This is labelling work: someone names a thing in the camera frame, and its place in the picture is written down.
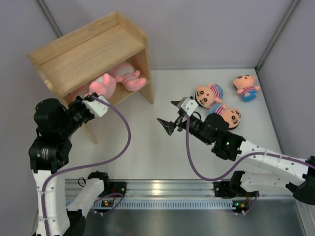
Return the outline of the pink striped plush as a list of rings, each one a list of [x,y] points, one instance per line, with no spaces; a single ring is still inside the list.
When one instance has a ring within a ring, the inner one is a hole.
[[[146,84],[146,78],[141,78],[141,72],[136,70],[130,63],[122,62],[109,70],[109,74],[117,82],[122,83],[128,91],[138,91]]]
[[[85,97],[89,93],[89,85],[82,85],[76,90],[72,91],[69,95],[69,101],[73,102],[77,96]]]
[[[117,80],[110,74],[105,73],[89,85],[89,92],[86,93],[84,96],[86,97],[88,95],[96,93],[98,96],[103,96],[106,99],[109,99],[113,95],[116,89],[116,85]]]

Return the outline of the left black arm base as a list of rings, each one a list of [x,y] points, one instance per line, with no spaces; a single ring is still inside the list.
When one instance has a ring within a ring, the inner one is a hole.
[[[125,196],[127,189],[127,182],[125,181],[110,181],[107,183],[104,187],[104,191],[102,192],[102,196],[113,194],[115,193],[115,196],[118,195],[118,193]]]

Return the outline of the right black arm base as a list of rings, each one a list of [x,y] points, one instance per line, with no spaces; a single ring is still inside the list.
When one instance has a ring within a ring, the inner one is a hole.
[[[216,197],[232,199],[236,197],[246,197],[246,191],[240,184],[230,183],[230,181],[217,181],[213,183]]]

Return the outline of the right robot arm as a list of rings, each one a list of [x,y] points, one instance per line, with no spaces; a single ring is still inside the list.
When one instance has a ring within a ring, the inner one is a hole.
[[[205,181],[218,182],[232,173],[228,189],[234,196],[253,192],[278,192],[308,204],[315,204],[315,158],[290,157],[253,144],[244,137],[231,133],[229,124],[216,113],[204,120],[195,117],[198,104],[191,97],[172,101],[178,107],[174,122],[158,118],[168,135],[175,130],[186,132],[186,149],[189,164],[195,174]],[[215,156],[234,162],[221,177],[206,178],[192,162],[189,137],[194,136],[206,145],[212,145]]]

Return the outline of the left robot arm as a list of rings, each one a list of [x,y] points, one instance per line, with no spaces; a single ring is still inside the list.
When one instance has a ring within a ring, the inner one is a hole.
[[[95,117],[103,116],[107,110],[102,102],[80,97],[68,108],[55,98],[37,104],[34,114],[37,137],[29,149],[38,197],[36,236],[83,235],[94,202],[110,193],[108,174],[92,172],[75,201],[67,206],[65,179],[57,173],[69,163],[73,133]]]

